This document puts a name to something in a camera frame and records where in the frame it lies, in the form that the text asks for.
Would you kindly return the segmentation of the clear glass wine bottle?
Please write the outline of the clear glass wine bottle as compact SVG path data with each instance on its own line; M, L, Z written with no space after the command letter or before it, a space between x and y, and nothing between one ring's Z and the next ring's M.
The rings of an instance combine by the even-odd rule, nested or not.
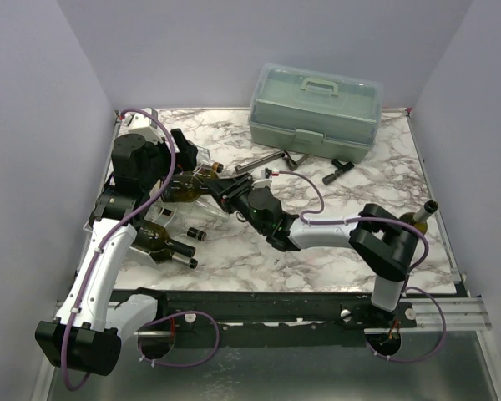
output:
M230 218L219 206L212 205L202 197L188 203L162 201L161 205L166 209L175 211L187 221L206 220L225 223Z

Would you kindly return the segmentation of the dark green white-label bottle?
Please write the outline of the dark green white-label bottle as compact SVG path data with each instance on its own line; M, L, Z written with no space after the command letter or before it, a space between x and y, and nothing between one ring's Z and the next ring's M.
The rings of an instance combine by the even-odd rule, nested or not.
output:
M162 192L160 199L165 203L191 203L208 195L205 183L194 175L175 175Z

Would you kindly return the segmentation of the clear acrylic wine rack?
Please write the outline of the clear acrylic wine rack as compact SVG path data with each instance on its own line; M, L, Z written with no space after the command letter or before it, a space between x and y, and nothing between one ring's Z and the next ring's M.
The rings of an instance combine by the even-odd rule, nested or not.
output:
M104 217L120 220L140 208L163 184L170 168L170 149L163 140L152 142L141 135L130 134L115 140L111 152L113 172L95 201L87 231ZM198 266L196 248L178 241L188 236L203 241L206 233L184 222L176 206L156 201L149 209L131 219L137 236L126 257L147 266L173 262L190 269Z

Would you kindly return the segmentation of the olive green wine bottle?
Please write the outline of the olive green wine bottle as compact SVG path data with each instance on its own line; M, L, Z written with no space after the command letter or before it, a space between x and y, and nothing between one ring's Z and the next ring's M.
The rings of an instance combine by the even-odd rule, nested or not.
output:
M170 237L167 230L152 221L142 220L132 247L150 255L172 251L186 257L195 255L196 249Z

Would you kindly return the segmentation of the green bottle silver neck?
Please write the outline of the green bottle silver neck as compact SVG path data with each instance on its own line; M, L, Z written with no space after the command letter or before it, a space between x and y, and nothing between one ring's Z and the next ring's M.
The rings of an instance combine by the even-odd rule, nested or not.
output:
M425 235L428 230L428 219L438 211L438 208L439 204L435 200L428 200L418 211L404 213L399 220Z

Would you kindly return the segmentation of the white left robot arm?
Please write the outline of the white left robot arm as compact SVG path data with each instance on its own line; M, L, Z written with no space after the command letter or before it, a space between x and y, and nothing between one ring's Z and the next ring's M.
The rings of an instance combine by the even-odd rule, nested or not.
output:
M38 323L34 337L55 367L107 376L129 336L122 323L108 321L111 293L124 257L139 234L151 191L170 173L197 166L197 147L180 129L175 146L129 133L113 144L113 172L89 217L91 236L74 284L50 322Z

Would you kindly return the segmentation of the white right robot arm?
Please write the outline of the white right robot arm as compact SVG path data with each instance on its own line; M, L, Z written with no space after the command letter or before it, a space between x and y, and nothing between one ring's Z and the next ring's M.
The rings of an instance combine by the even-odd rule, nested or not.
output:
M336 219L319 216L322 210L289 214L267 186L257 186L248 174L208 180L208 193L225 212L240 213L278 251L314 247L353 249L376 278L367 307L369 321L386 327L397 318L397 305L415 266L418 243L428 243L414 226L400 221L376 204L364 205L356 215Z

